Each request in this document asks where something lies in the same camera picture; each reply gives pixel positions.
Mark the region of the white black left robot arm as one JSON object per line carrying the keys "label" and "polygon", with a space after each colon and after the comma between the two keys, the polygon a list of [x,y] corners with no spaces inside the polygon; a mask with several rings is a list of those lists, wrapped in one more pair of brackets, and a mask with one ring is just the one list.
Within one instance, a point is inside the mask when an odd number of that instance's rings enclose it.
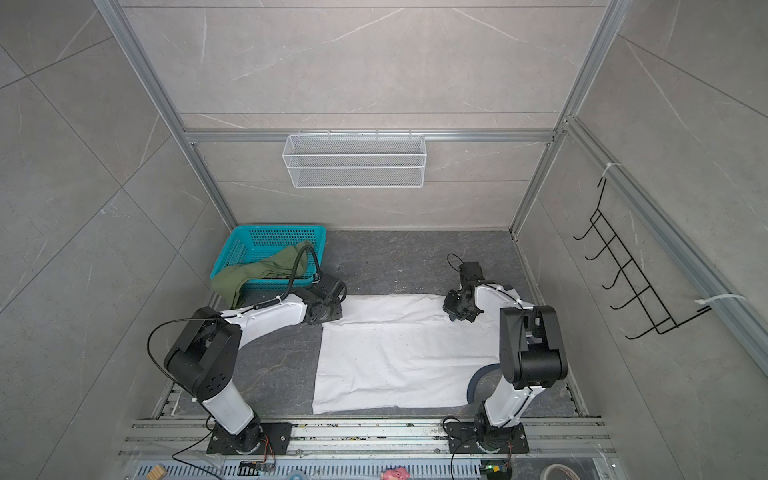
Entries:
{"label": "white black left robot arm", "polygon": [[301,324],[319,325],[340,320],[346,284],[325,274],[314,246],[296,250],[286,289],[277,297],[234,310],[198,309],[184,325],[164,360],[152,353],[153,336],[169,320],[152,330],[146,341],[154,366],[198,401],[214,420],[211,445],[225,452],[271,452],[270,436],[236,387],[233,375],[242,347],[281,329]]}

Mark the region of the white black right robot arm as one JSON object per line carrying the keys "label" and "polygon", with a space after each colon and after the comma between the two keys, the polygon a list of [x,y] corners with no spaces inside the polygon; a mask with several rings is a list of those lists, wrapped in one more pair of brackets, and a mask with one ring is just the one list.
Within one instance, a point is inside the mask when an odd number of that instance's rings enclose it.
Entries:
{"label": "white black right robot arm", "polygon": [[478,369],[467,386],[475,401],[477,386],[496,370],[501,378],[471,422],[455,417],[441,421],[452,454],[529,452],[522,416],[544,390],[566,378],[568,361],[555,309],[526,302],[512,287],[484,277],[477,262],[461,260],[454,267],[460,287],[448,292],[443,310],[452,321],[490,319],[499,327],[499,361]]}

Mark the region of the white navy-trimmed tank top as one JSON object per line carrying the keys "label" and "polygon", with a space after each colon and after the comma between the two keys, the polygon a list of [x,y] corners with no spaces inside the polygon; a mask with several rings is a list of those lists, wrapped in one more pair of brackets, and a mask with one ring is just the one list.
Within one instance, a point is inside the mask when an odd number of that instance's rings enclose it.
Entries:
{"label": "white navy-trimmed tank top", "polygon": [[314,414],[378,408],[453,408],[499,359],[499,317],[452,321],[439,295],[353,295],[322,326]]}

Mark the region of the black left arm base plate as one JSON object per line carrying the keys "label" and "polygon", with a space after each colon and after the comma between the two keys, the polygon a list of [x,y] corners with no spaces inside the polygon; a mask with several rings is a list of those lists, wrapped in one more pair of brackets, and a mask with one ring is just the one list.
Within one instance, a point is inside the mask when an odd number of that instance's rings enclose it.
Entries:
{"label": "black left arm base plate", "polygon": [[233,435],[224,427],[213,427],[207,454],[221,455],[285,455],[288,450],[292,423],[267,422],[248,425],[240,434]]}

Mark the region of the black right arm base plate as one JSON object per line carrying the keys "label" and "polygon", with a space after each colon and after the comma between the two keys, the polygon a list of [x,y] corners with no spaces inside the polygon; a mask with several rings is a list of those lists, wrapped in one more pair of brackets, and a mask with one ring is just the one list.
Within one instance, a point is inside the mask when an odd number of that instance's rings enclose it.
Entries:
{"label": "black right arm base plate", "polygon": [[530,452],[522,424],[497,428],[449,418],[442,423],[451,454],[523,455]]}

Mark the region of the olive green tank top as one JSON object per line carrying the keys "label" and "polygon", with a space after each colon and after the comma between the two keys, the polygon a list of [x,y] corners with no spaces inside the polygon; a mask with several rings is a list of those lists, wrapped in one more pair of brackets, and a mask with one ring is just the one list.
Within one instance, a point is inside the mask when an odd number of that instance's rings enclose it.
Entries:
{"label": "olive green tank top", "polygon": [[310,266],[318,266],[318,257],[313,245],[303,241],[255,263],[227,266],[213,277],[211,286],[230,308],[234,308],[241,303],[247,285],[289,292],[308,273]]}

